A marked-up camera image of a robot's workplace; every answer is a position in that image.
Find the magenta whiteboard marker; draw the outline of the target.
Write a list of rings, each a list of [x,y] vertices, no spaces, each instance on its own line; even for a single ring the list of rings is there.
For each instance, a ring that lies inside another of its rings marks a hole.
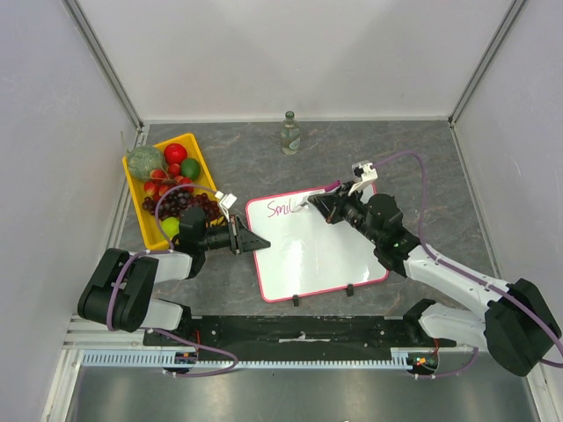
[[[341,182],[336,180],[330,185],[306,192],[298,201],[300,208],[314,207],[319,213],[330,210],[338,199]]]

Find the pink framed whiteboard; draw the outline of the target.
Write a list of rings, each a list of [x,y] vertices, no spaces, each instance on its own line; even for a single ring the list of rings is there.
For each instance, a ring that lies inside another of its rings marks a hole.
[[[254,252],[260,293],[266,302],[328,293],[385,280],[373,245],[345,222],[331,225],[302,200],[313,188],[249,200],[250,231],[270,246]]]

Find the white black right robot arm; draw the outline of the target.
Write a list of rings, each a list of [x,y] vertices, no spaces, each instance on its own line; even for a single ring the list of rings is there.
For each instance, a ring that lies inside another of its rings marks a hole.
[[[328,224],[346,222],[374,246],[385,269],[422,282],[462,304],[452,309],[427,302],[419,316],[403,323],[405,340],[423,346],[448,339],[488,352],[513,375],[526,376],[552,348],[560,349],[561,329],[538,288],[528,280],[495,279],[445,258],[403,225],[393,197],[377,193],[362,202],[343,188],[308,195]]]

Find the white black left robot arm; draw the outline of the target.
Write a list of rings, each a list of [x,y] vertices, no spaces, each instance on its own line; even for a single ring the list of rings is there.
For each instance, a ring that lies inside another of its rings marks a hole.
[[[135,254],[106,250],[79,298],[77,313],[111,331],[163,329],[163,336],[173,345],[185,345],[193,336],[192,323],[182,317],[181,305],[154,299],[154,286],[192,279],[202,269],[207,251],[228,249],[238,255],[270,246],[234,215],[223,226],[209,227],[204,210],[191,207],[180,219],[173,250]]]

